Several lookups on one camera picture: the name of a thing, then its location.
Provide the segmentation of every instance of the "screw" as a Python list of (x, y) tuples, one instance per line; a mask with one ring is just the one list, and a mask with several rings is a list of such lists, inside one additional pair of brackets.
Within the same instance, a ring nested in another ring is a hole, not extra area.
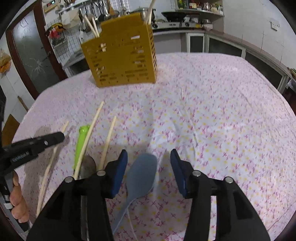
[(70, 183), (70, 182), (72, 182), (73, 180), (74, 180), (73, 177), (66, 177), (66, 178), (65, 178), (65, 182), (66, 182), (66, 183)]
[(227, 183), (233, 183), (233, 179), (232, 179), (231, 177), (226, 177), (226, 178), (225, 178), (225, 181), (226, 181)]
[(196, 177), (199, 177), (202, 173), (201, 173), (200, 171), (198, 171), (198, 170), (194, 170), (194, 171), (192, 172), (192, 174), (193, 174), (194, 176), (196, 176)]
[(102, 177), (102, 176), (104, 176), (105, 174), (106, 174), (106, 172), (104, 171), (104, 170), (99, 170), (99, 171), (97, 171), (97, 173), (96, 173), (99, 177)]

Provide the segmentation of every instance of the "electrical outlet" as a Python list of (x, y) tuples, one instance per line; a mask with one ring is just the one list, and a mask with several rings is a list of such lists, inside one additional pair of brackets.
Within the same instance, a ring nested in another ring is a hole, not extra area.
[(271, 28), (275, 31), (278, 30), (279, 28), (279, 22), (276, 21), (275, 19), (270, 19), (270, 24), (271, 24)]

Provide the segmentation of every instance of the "kitchen shelf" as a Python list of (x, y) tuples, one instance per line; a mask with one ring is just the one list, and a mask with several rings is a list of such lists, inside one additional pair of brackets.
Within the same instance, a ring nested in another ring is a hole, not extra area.
[(177, 12), (184, 12), (188, 14), (213, 14), (215, 16), (220, 16), (224, 17), (223, 14), (212, 12), (212, 11), (207, 11), (207, 10), (202, 10), (202, 9), (192, 9), (192, 8), (184, 8), (184, 9), (176, 9)]

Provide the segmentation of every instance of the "human hand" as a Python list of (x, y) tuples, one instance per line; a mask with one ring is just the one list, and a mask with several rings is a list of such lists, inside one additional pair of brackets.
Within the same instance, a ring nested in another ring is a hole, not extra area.
[(10, 202), (14, 206), (11, 210), (11, 214), (15, 219), (18, 219), (20, 223), (27, 222), (29, 220), (29, 210), (24, 197), (22, 196), (22, 190), (18, 181), (18, 175), (13, 171), (13, 190), (10, 194)]

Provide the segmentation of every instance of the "cabinet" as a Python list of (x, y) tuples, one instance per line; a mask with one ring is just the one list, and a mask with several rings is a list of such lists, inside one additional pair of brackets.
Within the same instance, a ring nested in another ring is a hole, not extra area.
[(214, 36), (207, 36), (207, 50), (208, 53), (223, 53), (243, 58), (246, 53), (242, 46)]
[(187, 52), (190, 53), (202, 53), (204, 52), (205, 35), (204, 34), (192, 34), (186, 35), (187, 40)]
[(246, 52), (245, 60), (259, 70), (259, 72), (262, 73), (265, 78), (267, 78), (269, 82), (279, 90), (280, 84), (284, 80), (284, 76), (276, 70), (276, 66), (271, 67), (249, 52)]

